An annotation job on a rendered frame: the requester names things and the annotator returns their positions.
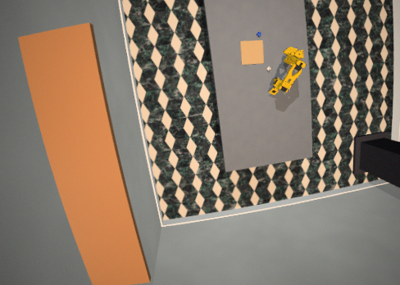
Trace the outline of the orange mat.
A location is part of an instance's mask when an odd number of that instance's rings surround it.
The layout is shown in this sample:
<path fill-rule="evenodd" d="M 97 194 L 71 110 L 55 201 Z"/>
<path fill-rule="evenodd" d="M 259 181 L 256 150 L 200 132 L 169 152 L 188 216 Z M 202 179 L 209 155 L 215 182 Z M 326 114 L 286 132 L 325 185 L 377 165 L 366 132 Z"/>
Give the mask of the orange mat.
<path fill-rule="evenodd" d="M 240 41 L 242 65 L 263 64 L 263 41 Z"/>

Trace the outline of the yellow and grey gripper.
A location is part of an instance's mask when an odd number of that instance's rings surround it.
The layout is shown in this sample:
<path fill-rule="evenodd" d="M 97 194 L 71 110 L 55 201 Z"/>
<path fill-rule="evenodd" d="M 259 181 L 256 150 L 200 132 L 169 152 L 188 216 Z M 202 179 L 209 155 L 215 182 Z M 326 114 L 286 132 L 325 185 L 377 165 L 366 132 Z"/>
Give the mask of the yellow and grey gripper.
<path fill-rule="evenodd" d="M 275 95 L 275 94 L 277 94 L 277 92 L 278 92 L 278 87 L 277 87 L 277 85 L 279 84 L 279 83 L 281 83 L 283 80 L 280 80 L 280 79 L 276 79 L 276 78 L 274 78 L 274 83 L 273 83 L 273 85 L 275 86 L 275 88 L 272 88 L 270 91 L 269 91 L 269 93 L 271 93 L 271 94 L 273 94 L 273 95 Z"/>

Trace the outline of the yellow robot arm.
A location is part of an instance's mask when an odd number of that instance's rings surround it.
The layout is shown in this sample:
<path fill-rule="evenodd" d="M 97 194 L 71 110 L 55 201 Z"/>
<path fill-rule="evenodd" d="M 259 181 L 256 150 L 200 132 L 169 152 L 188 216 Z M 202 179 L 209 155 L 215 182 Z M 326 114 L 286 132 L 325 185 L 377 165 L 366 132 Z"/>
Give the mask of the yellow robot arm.
<path fill-rule="evenodd" d="M 293 53 L 291 53 L 291 52 L 293 52 Z M 302 50 L 297 51 L 296 48 L 289 47 L 284 51 L 284 54 L 287 55 L 287 57 L 284 59 L 284 62 L 289 65 L 292 65 L 292 66 L 289 69 L 289 71 L 288 71 L 287 75 L 285 76 L 285 78 L 283 79 L 283 81 L 281 83 L 279 83 L 277 85 L 277 87 L 278 87 L 278 89 L 280 89 L 286 93 L 292 86 L 294 80 L 302 73 L 302 68 L 304 68 L 306 64 L 302 60 L 298 60 L 299 58 L 302 58 Z M 298 72 L 294 75 L 292 75 L 293 69 L 298 70 Z M 288 82 L 289 79 L 290 79 L 290 81 Z"/>

